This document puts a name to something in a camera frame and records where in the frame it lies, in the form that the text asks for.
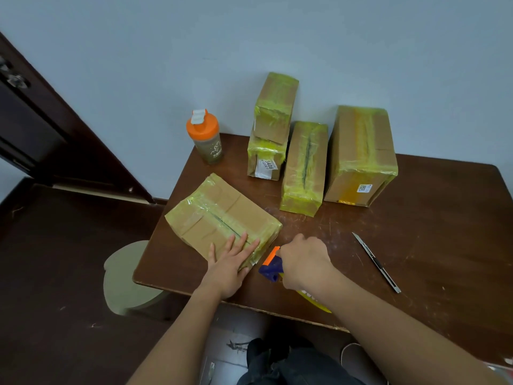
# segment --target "package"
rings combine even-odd
[[[248,143],[248,175],[278,181],[286,154],[286,142],[280,145],[260,139],[252,131]]]
[[[247,232],[246,245],[260,238],[240,269],[255,265],[282,229],[277,219],[216,174],[210,174],[193,194],[171,209],[166,220],[176,235],[205,259],[210,243],[219,253],[232,234],[238,240]]]
[[[314,216],[322,204],[328,126],[296,122],[282,184],[281,210]]]
[[[269,73],[256,100],[253,125],[256,137],[281,145],[287,143],[298,86],[295,78]]]
[[[339,106],[329,145],[326,201],[369,206],[398,174],[384,109]]]

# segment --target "dark tile floor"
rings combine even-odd
[[[158,205],[34,186],[0,217],[0,382],[128,380],[187,298],[170,294],[162,319],[115,315],[104,300],[103,264],[119,248],[149,239],[161,213]],[[229,376],[219,378],[222,372],[244,370],[245,353],[229,348],[230,340],[247,342],[283,321],[221,305],[205,352],[205,361],[228,365],[217,365],[216,381],[229,383]],[[350,338],[294,326],[334,359]]]

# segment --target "label sticker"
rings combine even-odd
[[[358,187],[358,190],[356,192],[357,193],[369,193],[370,188],[372,188],[372,184],[367,184],[367,185],[362,184]]]
[[[278,166],[273,160],[267,161],[259,159],[256,163],[255,177],[263,178],[264,180],[270,180],[273,174],[273,170],[276,170]]]

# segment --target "wooden table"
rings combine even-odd
[[[135,282],[185,295],[200,284],[207,262],[173,233],[164,214],[214,172],[283,223],[274,245],[296,233],[317,236],[333,265],[364,289],[482,360],[505,364],[504,358],[513,357],[513,202],[496,167],[397,155],[399,175],[371,207],[324,202],[309,218],[279,210],[281,181],[246,175],[247,137],[221,140],[225,157],[215,166],[191,152]],[[402,293],[392,290],[351,232],[360,235]],[[261,276],[262,261],[229,303],[344,329],[333,315]]]

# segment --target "right hand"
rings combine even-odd
[[[283,286],[302,291],[323,278],[326,268],[333,268],[324,242],[316,237],[305,239],[297,234],[292,242],[279,248],[283,264]]]

